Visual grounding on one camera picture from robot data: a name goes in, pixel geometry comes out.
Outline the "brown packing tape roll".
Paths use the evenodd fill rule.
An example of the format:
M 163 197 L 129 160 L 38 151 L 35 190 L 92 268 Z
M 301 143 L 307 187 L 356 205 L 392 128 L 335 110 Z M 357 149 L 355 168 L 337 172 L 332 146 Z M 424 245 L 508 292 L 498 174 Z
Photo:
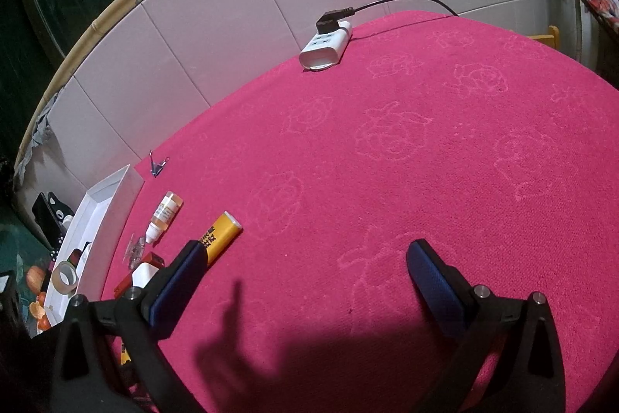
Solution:
M 79 284 L 78 271 L 69 261 L 56 264 L 50 277 L 53 288 L 63 296 L 71 295 Z

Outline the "blue binder clip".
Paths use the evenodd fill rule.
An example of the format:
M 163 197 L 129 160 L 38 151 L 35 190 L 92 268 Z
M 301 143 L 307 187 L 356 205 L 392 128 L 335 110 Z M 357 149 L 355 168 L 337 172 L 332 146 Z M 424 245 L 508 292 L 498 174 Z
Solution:
M 158 177 L 164 167 L 167 165 L 169 157 L 165 157 L 162 161 L 156 161 L 153 157 L 153 152 L 149 152 L 150 174 L 153 177 Z

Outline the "red tape roll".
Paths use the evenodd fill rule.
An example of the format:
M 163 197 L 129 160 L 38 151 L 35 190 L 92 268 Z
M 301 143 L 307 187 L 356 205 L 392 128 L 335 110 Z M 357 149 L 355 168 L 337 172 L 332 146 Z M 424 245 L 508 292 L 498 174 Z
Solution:
M 80 259 L 83 255 L 82 249 L 75 248 L 67 258 L 67 261 L 74 267 L 77 268 L 80 262 Z

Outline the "red harmonica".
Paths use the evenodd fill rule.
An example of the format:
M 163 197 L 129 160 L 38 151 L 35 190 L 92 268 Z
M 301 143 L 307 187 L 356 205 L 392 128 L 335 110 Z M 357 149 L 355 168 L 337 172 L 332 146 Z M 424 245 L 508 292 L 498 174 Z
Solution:
M 113 297 L 118 299 L 129 287 L 144 288 L 158 271 L 165 267 L 165 260 L 155 253 L 149 253 L 144 259 L 127 274 L 125 279 L 118 283 L 113 291 Z

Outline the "small dropper bottle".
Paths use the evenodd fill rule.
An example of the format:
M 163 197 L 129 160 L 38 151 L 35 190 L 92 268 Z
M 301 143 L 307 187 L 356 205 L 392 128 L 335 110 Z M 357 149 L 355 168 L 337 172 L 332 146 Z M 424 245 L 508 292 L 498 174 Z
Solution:
M 145 231 L 145 242 L 147 244 L 158 242 L 162 234 L 169 228 L 183 204 L 184 200 L 171 191 L 162 197 Z

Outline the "white charger cube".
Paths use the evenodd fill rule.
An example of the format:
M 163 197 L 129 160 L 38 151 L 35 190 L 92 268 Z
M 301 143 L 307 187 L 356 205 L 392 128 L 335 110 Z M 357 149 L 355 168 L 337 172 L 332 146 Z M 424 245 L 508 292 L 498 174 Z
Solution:
M 159 271 L 159 267 L 147 262 L 140 262 L 131 274 L 131 285 L 144 288 Z

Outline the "white cardboard box lid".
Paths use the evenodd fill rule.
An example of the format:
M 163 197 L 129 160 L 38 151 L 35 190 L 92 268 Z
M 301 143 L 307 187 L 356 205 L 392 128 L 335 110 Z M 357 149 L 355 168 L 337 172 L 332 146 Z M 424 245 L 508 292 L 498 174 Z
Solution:
M 49 281 L 44 309 L 50 324 L 63 321 L 73 296 L 83 295 L 90 301 L 101 298 L 118 240 L 143 183 L 142 176 L 127 165 L 86 191 L 55 262 L 56 266 L 67 261 L 75 248 L 82 249 L 77 267 L 79 284 L 71 295 L 63 296 Z

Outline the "white power bank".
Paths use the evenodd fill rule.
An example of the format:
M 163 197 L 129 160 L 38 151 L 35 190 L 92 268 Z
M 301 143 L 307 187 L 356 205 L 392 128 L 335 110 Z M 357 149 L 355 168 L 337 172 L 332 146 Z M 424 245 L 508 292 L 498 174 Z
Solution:
M 351 23 L 339 21 L 339 28 L 327 34 L 315 34 L 299 53 L 305 70 L 321 71 L 337 65 L 351 39 Z

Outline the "clear acrylic cartoon charm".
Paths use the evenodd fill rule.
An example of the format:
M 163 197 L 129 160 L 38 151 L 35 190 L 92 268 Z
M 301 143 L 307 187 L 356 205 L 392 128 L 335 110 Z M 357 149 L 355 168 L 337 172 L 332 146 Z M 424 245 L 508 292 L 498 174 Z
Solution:
M 130 269 L 130 271 L 133 271 L 133 269 L 136 268 L 137 265 L 140 264 L 140 261 L 142 261 L 142 258 L 144 256 L 145 245 L 146 245 L 146 240 L 144 236 L 140 236 L 137 238 L 134 238 L 134 236 L 131 236 L 129 243 L 126 247 L 125 255 L 123 259 L 123 261 L 127 263 L 127 266 Z

